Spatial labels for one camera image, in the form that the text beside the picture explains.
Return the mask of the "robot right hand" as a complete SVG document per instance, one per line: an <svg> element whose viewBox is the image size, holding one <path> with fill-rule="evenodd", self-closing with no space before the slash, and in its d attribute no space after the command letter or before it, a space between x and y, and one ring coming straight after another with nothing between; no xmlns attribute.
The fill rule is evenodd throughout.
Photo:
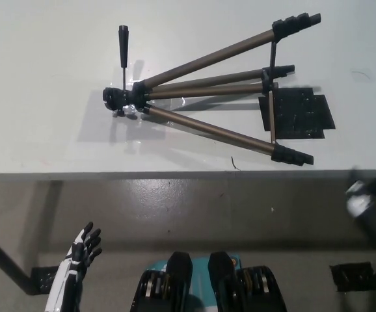
<svg viewBox="0 0 376 312"><path fill-rule="evenodd" d="M376 248L376 199L357 169L349 172L345 191L346 209L360 230Z"/></svg>

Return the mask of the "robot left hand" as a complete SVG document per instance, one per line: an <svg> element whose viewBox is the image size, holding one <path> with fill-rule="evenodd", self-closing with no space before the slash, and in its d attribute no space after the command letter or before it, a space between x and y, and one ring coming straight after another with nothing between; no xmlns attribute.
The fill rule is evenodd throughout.
<svg viewBox="0 0 376 312"><path fill-rule="evenodd" d="M74 239L61 261L46 302L46 311L80 310L83 280L94 259L102 253L101 229L89 222Z"/></svg>

